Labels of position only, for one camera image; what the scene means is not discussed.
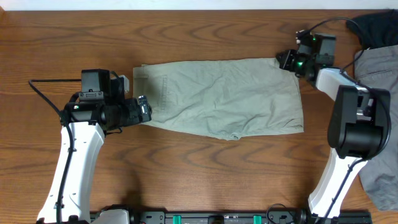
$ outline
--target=gray fabric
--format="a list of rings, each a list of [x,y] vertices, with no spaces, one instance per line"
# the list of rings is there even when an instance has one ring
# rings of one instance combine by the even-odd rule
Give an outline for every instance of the gray fabric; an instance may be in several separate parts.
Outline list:
[[[146,125],[226,140],[303,132],[299,82],[274,58],[145,65],[133,75],[133,95],[153,109]]]
[[[391,94],[390,140],[359,176],[379,210],[398,210],[398,45],[366,50],[355,63],[355,78],[371,87],[387,89]]]

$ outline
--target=white wall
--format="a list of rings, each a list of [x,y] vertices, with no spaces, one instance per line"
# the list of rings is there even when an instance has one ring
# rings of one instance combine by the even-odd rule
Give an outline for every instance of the white wall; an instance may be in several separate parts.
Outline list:
[[[0,0],[15,10],[387,9],[398,0]]]

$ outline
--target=gray towel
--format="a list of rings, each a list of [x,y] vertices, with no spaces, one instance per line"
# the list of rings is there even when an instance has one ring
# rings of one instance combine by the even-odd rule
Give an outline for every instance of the gray towel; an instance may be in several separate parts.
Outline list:
[[[134,68],[133,95],[146,95],[146,125],[238,140],[303,132],[299,82],[274,58],[173,62]]]
[[[398,45],[366,50],[355,63],[355,78],[371,87],[389,90],[391,94],[390,140],[359,176],[379,210],[398,210]]]

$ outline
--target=wooden table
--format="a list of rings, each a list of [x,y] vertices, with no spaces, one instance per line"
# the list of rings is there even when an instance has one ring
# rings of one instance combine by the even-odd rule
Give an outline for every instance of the wooden table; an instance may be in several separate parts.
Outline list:
[[[60,149],[57,115],[27,84],[80,78],[86,68],[125,74],[143,63],[274,57],[296,48],[295,31],[335,16],[372,11],[5,12],[0,22],[0,223],[34,223],[50,190]],[[360,49],[343,22],[318,29],[338,37],[336,64]],[[63,108],[80,84],[40,84]],[[112,135],[98,156],[91,209],[113,203],[167,210],[304,207],[326,165],[333,102],[300,81],[305,132],[239,141],[147,126]],[[355,179],[343,209],[378,212]]]

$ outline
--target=green tape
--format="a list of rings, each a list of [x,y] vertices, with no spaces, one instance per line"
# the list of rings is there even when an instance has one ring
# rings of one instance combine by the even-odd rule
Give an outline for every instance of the green tape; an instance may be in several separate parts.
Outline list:
[[[174,215],[173,216],[173,224],[181,224],[181,215]]]
[[[253,224],[261,224],[261,216],[260,215],[255,215],[253,216]]]

